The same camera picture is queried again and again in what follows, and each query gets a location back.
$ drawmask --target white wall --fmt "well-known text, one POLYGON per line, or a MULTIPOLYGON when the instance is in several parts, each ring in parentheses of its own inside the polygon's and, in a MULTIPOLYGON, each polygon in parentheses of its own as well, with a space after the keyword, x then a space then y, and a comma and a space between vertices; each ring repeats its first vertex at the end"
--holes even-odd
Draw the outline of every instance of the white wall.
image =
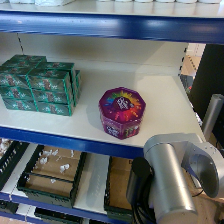
POLYGON ((0 33, 0 60, 16 53, 75 62, 76 68, 178 75, 186 43, 0 33))

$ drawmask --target stacked green boxes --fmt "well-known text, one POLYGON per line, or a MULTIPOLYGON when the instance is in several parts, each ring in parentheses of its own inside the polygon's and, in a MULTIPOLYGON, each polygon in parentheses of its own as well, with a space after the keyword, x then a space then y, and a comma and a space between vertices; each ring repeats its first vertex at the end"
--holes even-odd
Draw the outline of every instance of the stacked green boxes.
POLYGON ((28 75, 28 81, 38 111, 64 116, 72 115, 74 101, 69 72, 33 69, 28 75))
POLYGON ((80 91, 81 91, 81 73, 79 70, 75 70, 74 63, 62 63, 62 62, 41 62, 38 64, 37 69, 67 71, 70 76, 70 83, 73 93, 73 101, 76 106, 80 91))
POLYGON ((81 92, 74 63, 15 55, 0 66, 0 94, 7 109, 71 116, 81 92))
POLYGON ((27 75, 41 61, 46 57, 15 55, 0 67, 0 94, 7 109, 37 110, 27 75))

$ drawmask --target metal cylinder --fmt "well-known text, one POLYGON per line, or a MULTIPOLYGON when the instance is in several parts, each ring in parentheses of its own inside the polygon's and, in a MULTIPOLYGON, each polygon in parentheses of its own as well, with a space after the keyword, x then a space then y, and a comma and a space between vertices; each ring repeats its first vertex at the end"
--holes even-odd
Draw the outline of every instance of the metal cylinder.
POLYGON ((150 195, 157 222, 197 223, 197 212, 173 146, 155 145, 145 158, 155 172, 150 195))
POLYGON ((223 101, 224 97, 221 94, 212 95, 201 127, 206 141, 208 141, 211 136, 215 122, 222 109, 223 101))

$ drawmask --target purple tin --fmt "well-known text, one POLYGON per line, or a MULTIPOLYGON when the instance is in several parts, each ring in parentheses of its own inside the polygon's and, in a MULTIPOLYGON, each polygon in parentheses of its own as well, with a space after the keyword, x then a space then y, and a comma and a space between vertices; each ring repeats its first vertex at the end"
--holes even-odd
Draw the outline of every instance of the purple tin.
POLYGON ((136 91, 124 87, 106 91, 99 101, 104 131, 119 139, 137 135, 145 106, 136 91))

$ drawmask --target blue shelf edge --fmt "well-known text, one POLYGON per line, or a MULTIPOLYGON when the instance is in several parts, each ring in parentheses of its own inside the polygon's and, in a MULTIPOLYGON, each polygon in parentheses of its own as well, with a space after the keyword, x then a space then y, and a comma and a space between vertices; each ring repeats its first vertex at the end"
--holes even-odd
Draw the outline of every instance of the blue shelf edge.
POLYGON ((134 159, 136 157, 143 156, 143 149, 139 147, 70 138, 66 136, 45 134, 13 128, 0 127, 0 137, 22 142, 50 145, 66 149, 75 149, 82 152, 97 153, 128 159, 134 159))
POLYGON ((0 32, 224 44, 224 18, 0 11, 0 32))
POLYGON ((21 221, 26 221, 25 220, 25 216, 18 215, 18 214, 11 214, 11 213, 6 213, 6 212, 0 212, 0 216, 7 217, 7 218, 10 218, 10 219, 17 219, 17 220, 21 220, 21 221))
POLYGON ((47 224, 46 222, 42 221, 41 219, 35 219, 29 216, 26 216, 26 221, 30 223, 35 223, 35 224, 47 224))
POLYGON ((6 193, 0 192, 0 200, 10 201, 9 195, 6 193))
POLYGON ((44 202, 38 202, 38 201, 30 200, 28 198, 17 196, 17 195, 12 195, 12 202, 32 205, 32 206, 36 206, 38 208, 48 209, 48 210, 51 210, 51 211, 61 212, 61 213, 69 214, 69 215, 74 215, 74 216, 87 218, 87 219, 93 219, 93 220, 106 222, 106 223, 112 223, 112 224, 122 224, 123 223, 123 224, 126 224, 125 222, 121 222, 119 220, 109 219, 107 217, 107 215, 105 215, 105 214, 85 211, 85 210, 76 209, 76 208, 71 209, 71 208, 66 208, 66 207, 62 207, 62 206, 47 204, 47 203, 44 203, 44 202))

